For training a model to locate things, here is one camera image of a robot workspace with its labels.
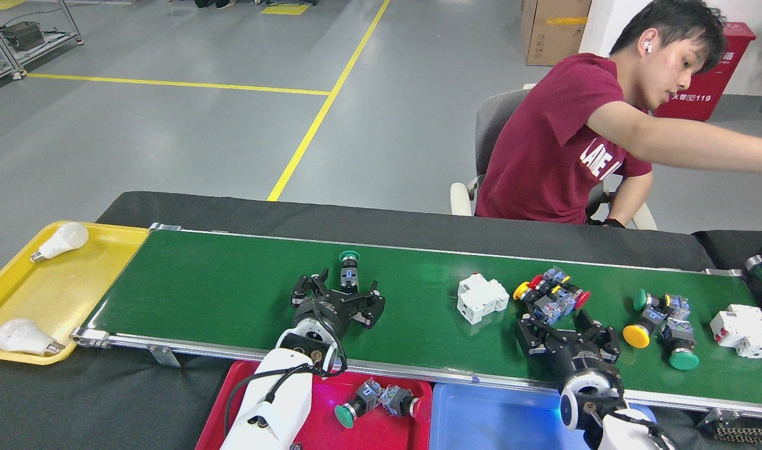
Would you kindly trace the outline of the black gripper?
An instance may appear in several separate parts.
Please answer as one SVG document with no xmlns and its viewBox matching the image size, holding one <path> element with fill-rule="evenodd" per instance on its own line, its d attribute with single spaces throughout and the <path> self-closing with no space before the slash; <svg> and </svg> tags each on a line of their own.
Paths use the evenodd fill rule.
<svg viewBox="0 0 762 450">
<path fill-rule="evenodd" d="M 594 376 L 613 385 L 621 355 L 618 331 L 593 320 L 586 311 L 573 319 L 578 335 L 566 337 L 562 330 L 524 313 L 517 321 L 517 342 L 525 356 L 546 354 L 556 381 L 569 384 L 581 376 Z"/>
<path fill-rule="evenodd" d="M 384 311 L 386 299 L 373 282 L 366 293 L 330 294 L 324 285 L 329 269 L 319 274 L 301 274 L 291 293 L 295 307 L 293 333 L 311 340 L 341 340 L 355 320 L 366 329 L 372 329 Z"/>
</svg>

